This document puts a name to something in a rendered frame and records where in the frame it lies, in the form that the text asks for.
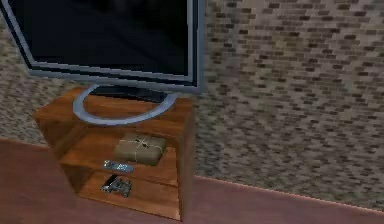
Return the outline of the silver framed television set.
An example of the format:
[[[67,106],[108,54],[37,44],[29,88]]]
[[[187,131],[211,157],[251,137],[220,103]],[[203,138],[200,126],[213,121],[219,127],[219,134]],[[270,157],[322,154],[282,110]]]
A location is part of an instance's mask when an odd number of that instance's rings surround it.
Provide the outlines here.
[[[204,85],[205,0],[0,0],[0,16],[31,76],[89,83],[72,103],[82,121],[139,123]],[[135,98],[155,108],[98,117],[90,95]]]

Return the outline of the brown wooden television stand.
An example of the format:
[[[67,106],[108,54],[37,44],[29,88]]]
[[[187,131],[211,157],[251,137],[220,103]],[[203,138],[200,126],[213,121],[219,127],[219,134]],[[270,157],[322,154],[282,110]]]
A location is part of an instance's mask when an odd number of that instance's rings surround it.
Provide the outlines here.
[[[76,195],[178,221],[185,219],[194,177],[195,112],[193,101],[179,98],[165,113],[138,124],[87,124],[73,113],[73,101],[84,89],[74,88],[39,108],[34,120]],[[102,167],[128,133],[160,137],[166,150],[155,166],[131,165],[131,173]],[[100,190],[112,175],[131,181],[128,197]]]

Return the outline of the grey remote control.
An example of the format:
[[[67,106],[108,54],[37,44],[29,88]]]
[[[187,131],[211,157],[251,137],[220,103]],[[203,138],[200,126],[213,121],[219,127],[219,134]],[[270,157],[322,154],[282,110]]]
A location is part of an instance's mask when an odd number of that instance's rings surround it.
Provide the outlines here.
[[[134,171],[134,168],[129,164],[119,163],[116,161],[105,160],[102,166],[103,169],[131,173]]]

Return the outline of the grey and black metal object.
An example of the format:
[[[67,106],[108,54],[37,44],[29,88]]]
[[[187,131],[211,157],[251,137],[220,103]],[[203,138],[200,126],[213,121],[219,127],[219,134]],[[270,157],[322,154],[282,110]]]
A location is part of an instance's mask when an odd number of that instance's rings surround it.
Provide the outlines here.
[[[124,198],[127,198],[129,196],[131,189],[131,181],[124,180],[118,175],[111,175],[100,187],[100,190],[107,194],[111,194],[112,192],[118,192]]]

